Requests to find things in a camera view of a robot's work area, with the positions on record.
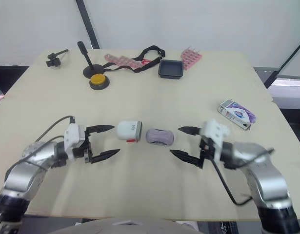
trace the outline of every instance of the white wall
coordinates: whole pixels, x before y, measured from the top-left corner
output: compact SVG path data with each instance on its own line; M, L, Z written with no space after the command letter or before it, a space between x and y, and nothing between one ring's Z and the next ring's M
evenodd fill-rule
M44 49L79 40L90 48L74 0L0 0L0 65L30 65Z
M300 0L84 0L102 48L243 50L279 67L300 43ZM75 0L0 0L0 65L30 65L87 32Z
M84 0L102 48L242 50L279 68L300 43L300 0Z
M271 85L268 91L279 108L300 109L300 87Z

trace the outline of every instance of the pink blister pack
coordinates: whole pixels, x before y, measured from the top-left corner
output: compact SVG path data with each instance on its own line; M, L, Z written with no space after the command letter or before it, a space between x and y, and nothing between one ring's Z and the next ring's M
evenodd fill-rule
M181 60L183 62L184 70L188 70L190 67L192 67L201 58L202 58L202 55L195 52L194 50L190 50L189 48L185 49L181 53Z
M127 58L125 56L121 56L121 57L118 58L114 55L106 54L104 56L104 58L108 62L115 63L117 66L130 66L132 68L139 68L139 67L142 67L144 65L140 61L135 61L135 60L133 60L131 58Z

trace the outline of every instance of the cardboard box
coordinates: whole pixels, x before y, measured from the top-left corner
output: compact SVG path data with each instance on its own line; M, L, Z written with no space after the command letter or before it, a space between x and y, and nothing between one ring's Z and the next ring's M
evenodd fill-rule
M252 112L230 99L221 103L218 111L245 130L250 129L256 122L256 116Z

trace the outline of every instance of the black base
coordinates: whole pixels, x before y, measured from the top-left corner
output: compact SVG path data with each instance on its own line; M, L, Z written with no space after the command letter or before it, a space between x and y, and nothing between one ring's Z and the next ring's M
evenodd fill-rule
M90 79L91 76L93 76L95 74L103 74L104 73L104 67L102 65L94 64L93 67L94 67L94 70L91 70L90 66L86 67L82 72L83 75Z
M105 89L107 86L109 86L110 80L107 76L105 76L105 82L103 84L93 84L91 81L89 82L89 85L94 90L101 90Z

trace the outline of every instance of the red tag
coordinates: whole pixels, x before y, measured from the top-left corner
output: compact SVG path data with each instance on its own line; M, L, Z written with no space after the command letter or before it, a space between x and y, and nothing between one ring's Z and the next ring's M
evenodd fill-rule
M143 59L141 63L144 64L144 65L146 65L146 64L148 64L150 62L152 62L152 61L148 60L148 59Z
M126 140L126 142L135 142L137 141L136 139L129 139L129 140Z

